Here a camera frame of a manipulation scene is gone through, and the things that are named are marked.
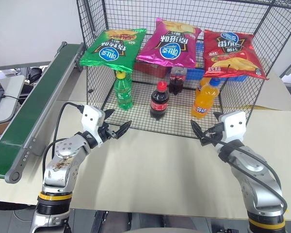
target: red bottle cap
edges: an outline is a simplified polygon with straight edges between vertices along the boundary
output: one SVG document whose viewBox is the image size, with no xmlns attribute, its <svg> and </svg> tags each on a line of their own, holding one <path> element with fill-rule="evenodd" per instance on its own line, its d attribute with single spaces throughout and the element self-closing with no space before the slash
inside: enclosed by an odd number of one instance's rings
<svg viewBox="0 0 291 233">
<path fill-rule="evenodd" d="M 165 81 L 159 81 L 157 83 L 157 90 L 158 91 L 164 92 L 164 91 L 166 91 L 166 89 L 167 89 L 167 82 L 165 82 Z"/>
</svg>

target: pink chip bag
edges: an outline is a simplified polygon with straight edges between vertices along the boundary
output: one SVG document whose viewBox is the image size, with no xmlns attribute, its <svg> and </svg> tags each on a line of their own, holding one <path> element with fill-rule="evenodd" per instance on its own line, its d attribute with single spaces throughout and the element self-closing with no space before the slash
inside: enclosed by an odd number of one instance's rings
<svg viewBox="0 0 291 233">
<path fill-rule="evenodd" d="M 137 60 L 165 67 L 195 68 L 196 40 L 201 30 L 189 24 L 156 19 L 156 29 Z"/>
</svg>

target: potato chip bag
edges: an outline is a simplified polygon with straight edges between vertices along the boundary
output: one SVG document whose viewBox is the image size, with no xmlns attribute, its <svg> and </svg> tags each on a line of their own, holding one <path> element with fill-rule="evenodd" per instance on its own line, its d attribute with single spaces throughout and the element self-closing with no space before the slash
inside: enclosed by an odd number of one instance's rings
<svg viewBox="0 0 291 233">
<path fill-rule="evenodd" d="M 165 67 L 195 68 L 196 40 L 200 32 L 189 24 L 157 18 L 155 32 L 137 60 Z"/>
<path fill-rule="evenodd" d="M 108 66 L 132 73 L 146 29 L 103 31 L 81 58 L 81 66 Z"/>
<path fill-rule="evenodd" d="M 204 32 L 204 77 L 229 78 L 249 75 L 267 79 L 252 46 L 253 35 Z"/>
</svg>

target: dark soda bottle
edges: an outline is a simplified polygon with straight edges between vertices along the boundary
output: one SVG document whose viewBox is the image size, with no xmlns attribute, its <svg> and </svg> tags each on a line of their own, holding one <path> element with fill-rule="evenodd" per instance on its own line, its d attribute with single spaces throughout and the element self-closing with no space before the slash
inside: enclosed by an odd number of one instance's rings
<svg viewBox="0 0 291 233">
<path fill-rule="evenodd" d="M 169 95 L 167 93 L 167 82 L 160 81 L 157 83 L 157 90 L 151 95 L 150 115 L 156 120 L 161 119 L 167 110 Z"/>
<path fill-rule="evenodd" d="M 172 67 L 170 72 L 169 93 L 174 95 L 180 93 L 183 89 L 183 83 L 186 78 L 187 68 Z"/>
</svg>

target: plastic bottle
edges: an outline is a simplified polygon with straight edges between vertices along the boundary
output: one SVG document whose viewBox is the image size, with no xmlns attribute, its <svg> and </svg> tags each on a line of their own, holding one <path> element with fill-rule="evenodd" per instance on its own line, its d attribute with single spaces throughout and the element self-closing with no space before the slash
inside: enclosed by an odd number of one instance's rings
<svg viewBox="0 0 291 233">
<path fill-rule="evenodd" d="M 157 83 L 157 90 L 151 95 L 151 117 L 156 118 L 156 120 L 161 119 L 167 110 L 169 95 L 167 93 L 167 82 L 160 81 Z"/>
<path fill-rule="evenodd" d="M 132 107 L 131 84 L 125 78 L 125 72 L 116 73 L 114 90 L 118 106 L 124 110 L 128 110 L 129 108 L 131 108 Z"/>
<path fill-rule="evenodd" d="M 200 94 L 200 90 L 202 89 L 202 87 L 203 87 L 205 84 L 208 84 L 208 83 L 210 82 L 210 79 L 211 79 L 211 78 L 203 77 L 203 78 L 200 80 L 200 82 L 199 82 L 199 84 L 198 84 L 198 86 L 197 86 L 197 88 L 196 88 L 196 90 L 195 90 L 195 98 Z"/>
<path fill-rule="evenodd" d="M 172 67 L 170 72 L 169 93 L 178 94 L 183 89 L 187 68 Z"/>
<path fill-rule="evenodd" d="M 116 71 L 116 75 L 119 74 L 119 73 L 123 73 L 125 75 L 125 79 L 131 84 L 131 82 L 132 82 L 131 74 L 126 73 L 124 71 L 117 70 Z"/>
<path fill-rule="evenodd" d="M 209 109 L 213 106 L 214 98 L 216 98 L 220 89 L 218 88 L 220 79 L 212 78 L 209 84 L 202 87 L 200 94 L 196 97 L 192 107 L 192 115 L 198 119 L 207 115 Z"/>
</svg>

